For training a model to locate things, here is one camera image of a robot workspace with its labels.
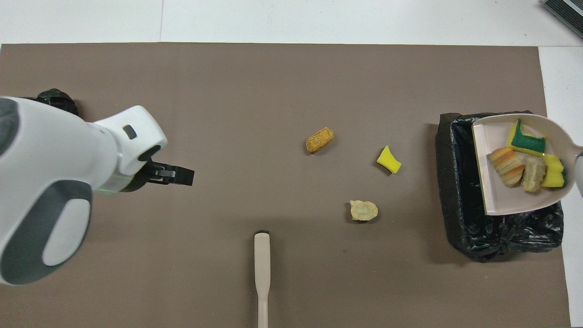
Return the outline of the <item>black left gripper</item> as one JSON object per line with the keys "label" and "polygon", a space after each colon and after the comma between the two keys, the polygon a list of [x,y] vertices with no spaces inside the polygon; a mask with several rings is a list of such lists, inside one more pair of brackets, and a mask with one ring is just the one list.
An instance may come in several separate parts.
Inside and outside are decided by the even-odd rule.
{"label": "black left gripper", "polygon": [[192,185],[194,176],[195,172],[193,170],[148,160],[121,192],[136,191],[146,183]]}

